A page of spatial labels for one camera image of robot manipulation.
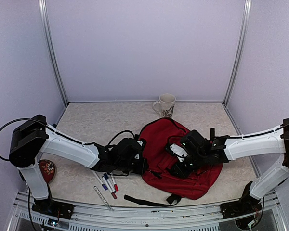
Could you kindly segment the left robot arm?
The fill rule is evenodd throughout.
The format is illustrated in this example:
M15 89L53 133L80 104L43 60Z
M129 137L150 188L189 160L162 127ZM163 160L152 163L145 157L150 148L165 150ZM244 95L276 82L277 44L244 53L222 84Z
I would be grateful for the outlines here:
M37 165L38 154L56 155L97 172L142 175L149 168L143 157L145 141L124 138L118 144L102 146L94 142L84 143L57 131L47 124L43 115L22 121L24 123L13 131L9 160L20 171L33 198L47 214L55 213L58 204L52 199L48 183Z

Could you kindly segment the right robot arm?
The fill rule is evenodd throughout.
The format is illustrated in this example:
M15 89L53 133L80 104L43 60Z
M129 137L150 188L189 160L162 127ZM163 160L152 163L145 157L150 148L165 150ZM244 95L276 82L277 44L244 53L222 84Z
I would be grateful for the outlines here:
M274 128L241 136L216 136L212 128L210 139L206 139L197 130L192 130L181 138L179 145L170 144L169 151L178 158L169 173L182 179L205 165L228 163L248 156L280 154L265 173L245 186L236 208L246 214L267 192L289 177L289 118Z

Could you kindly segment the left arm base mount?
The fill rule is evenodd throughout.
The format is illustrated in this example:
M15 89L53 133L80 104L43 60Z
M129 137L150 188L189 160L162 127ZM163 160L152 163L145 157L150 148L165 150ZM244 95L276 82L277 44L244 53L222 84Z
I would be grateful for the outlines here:
M74 207L73 204L58 201L35 201L32 210L48 216L70 220Z

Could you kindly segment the red backpack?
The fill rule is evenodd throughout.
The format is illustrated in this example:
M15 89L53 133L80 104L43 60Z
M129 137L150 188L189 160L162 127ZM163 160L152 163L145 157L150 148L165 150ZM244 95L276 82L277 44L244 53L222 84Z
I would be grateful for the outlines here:
M197 200L216 182L224 156L212 150L214 139L207 140L171 118L157 119L145 125L137 139L145 140L143 158L148 169L143 181L170 193L166 206L182 198Z

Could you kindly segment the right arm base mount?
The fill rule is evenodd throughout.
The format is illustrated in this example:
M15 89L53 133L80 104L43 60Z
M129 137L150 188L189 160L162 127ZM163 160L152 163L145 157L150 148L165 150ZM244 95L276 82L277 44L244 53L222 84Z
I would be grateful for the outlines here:
M262 205L260 203L252 205L249 203L242 203L240 201L233 201L221 204L220 208L223 219L228 219L253 213L257 210L262 210Z

